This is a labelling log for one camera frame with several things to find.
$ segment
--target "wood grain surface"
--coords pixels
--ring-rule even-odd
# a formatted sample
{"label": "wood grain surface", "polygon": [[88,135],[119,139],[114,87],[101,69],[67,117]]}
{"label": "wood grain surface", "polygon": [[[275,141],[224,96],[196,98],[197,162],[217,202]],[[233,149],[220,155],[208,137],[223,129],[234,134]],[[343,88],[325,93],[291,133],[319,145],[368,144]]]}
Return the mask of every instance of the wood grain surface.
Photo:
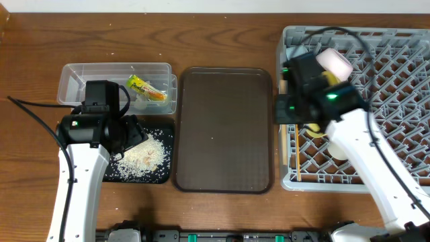
{"label": "wood grain surface", "polygon": [[[284,27],[430,28],[429,15],[331,14],[65,14],[13,13],[0,45],[1,241],[45,241],[58,183],[58,147],[48,133],[6,100],[56,103],[67,63],[166,62],[188,67],[255,67],[275,83],[275,49]],[[70,110],[32,108],[52,128]],[[163,185],[103,184],[97,228],[124,219],[152,229],[285,231],[342,220],[381,227],[368,194],[287,192],[192,194]]]}

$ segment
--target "dish rack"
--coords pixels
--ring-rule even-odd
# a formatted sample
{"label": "dish rack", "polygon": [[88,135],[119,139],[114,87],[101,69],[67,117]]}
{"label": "dish rack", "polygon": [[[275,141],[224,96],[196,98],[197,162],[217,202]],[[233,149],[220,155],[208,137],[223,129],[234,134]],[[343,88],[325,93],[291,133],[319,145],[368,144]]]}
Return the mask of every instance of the dish rack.
{"label": "dish rack", "polygon": [[[277,84],[280,84],[286,48],[300,44],[320,26],[288,26],[277,46]],[[376,92],[372,112],[388,143],[403,165],[430,193],[430,30],[347,28],[370,47],[375,59]],[[353,37],[340,31],[327,31],[304,43],[309,52],[334,48],[352,64],[348,81],[362,94],[371,95],[370,59]],[[281,185],[287,190],[368,193],[348,161],[332,158],[327,137],[312,138],[293,124],[279,126]],[[300,175],[296,167],[296,142],[300,145]]]}

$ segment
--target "yellow food package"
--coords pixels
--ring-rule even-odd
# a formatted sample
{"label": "yellow food package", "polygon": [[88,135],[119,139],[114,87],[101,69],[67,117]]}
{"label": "yellow food package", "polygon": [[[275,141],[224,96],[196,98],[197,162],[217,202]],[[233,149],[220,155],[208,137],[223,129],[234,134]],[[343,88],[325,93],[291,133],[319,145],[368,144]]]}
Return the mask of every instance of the yellow food package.
{"label": "yellow food package", "polygon": [[127,86],[137,93],[144,95],[151,101],[165,101],[167,95],[155,89],[153,86],[149,85],[146,81],[143,81],[136,75],[131,75],[127,81]]}

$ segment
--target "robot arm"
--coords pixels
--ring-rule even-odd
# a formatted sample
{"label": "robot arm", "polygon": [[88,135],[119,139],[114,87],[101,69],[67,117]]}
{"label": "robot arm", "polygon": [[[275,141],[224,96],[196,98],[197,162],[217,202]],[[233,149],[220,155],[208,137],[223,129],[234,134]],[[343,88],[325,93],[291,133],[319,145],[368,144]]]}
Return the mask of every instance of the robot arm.
{"label": "robot arm", "polygon": [[[67,152],[73,162],[77,182],[72,190],[64,239],[66,241],[94,241],[101,181],[108,166],[110,154],[101,145],[94,149],[90,148],[89,144],[69,145]],[[62,151],[58,156],[60,158],[60,179],[47,242],[58,241],[68,187],[69,168],[66,158]]]}
{"label": "robot arm", "polygon": [[[349,162],[358,172],[363,183],[378,206],[386,230],[390,234],[405,231],[405,224],[423,225],[429,220],[412,205],[411,198],[400,186],[396,178],[382,160],[368,133],[367,113],[362,109],[343,114],[342,121],[332,121],[326,133],[330,141],[341,147]],[[426,210],[430,210],[430,198],[411,177],[379,131],[372,118],[372,130],[378,138],[378,144],[387,160],[410,191],[421,201]]]}
{"label": "robot arm", "polygon": [[60,151],[60,179],[46,241],[95,241],[95,226],[101,182],[111,157],[121,158],[124,151],[144,142],[148,136],[136,116],[124,116],[129,103],[120,111],[117,83],[88,81],[81,114],[65,116],[57,126],[57,137],[71,160],[75,174],[69,211],[62,228],[69,189],[69,166]]}
{"label": "robot arm", "polygon": [[[377,139],[376,147],[368,130],[367,116],[370,112],[368,104],[348,82],[329,85],[328,77],[323,72],[325,70],[318,64],[313,53],[297,56],[284,63],[282,73],[283,79],[288,81],[288,92],[277,97],[275,105],[277,123],[318,124],[320,130],[311,131],[327,133],[330,141],[346,154],[369,188],[386,230],[391,235],[398,235],[399,238],[405,232],[412,234],[411,228],[429,225],[426,211],[430,211],[430,198],[402,165],[381,134],[375,120],[370,117],[370,126]],[[393,171],[387,166],[377,148],[382,151]],[[411,197],[414,200],[416,198],[418,202],[413,201],[406,190],[410,190],[413,194]],[[413,230],[413,236],[418,233],[420,239],[428,236],[419,234],[419,229]],[[351,233],[345,234],[347,239],[339,241],[369,241],[371,237],[379,235],[380,231],[373,229],[369,233],[364,233],[360,239],[355,235],[350,236]]]}

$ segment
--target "clear plastic container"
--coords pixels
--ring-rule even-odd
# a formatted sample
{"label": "clear plastic container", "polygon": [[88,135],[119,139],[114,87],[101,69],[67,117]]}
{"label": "clear plastic container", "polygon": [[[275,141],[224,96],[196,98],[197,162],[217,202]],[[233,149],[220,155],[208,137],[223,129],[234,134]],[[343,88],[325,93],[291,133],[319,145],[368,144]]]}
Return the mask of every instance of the clear plastic container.
{"label": "clear plastic container", "polygon": [[[177,78],[172,75],[167,63],[82,63],[67,64],[62,69],[58,86],[59,104],[78,106],[85,100],[87,81],[108,80],[123,85],[131,97],[127,114],[173,114],[177,103]],[[148,101],[126,86],[131,75],[149,82],[167,94],[165,101]],[[125,93],[120,90],[120,108],[127,103]]]}

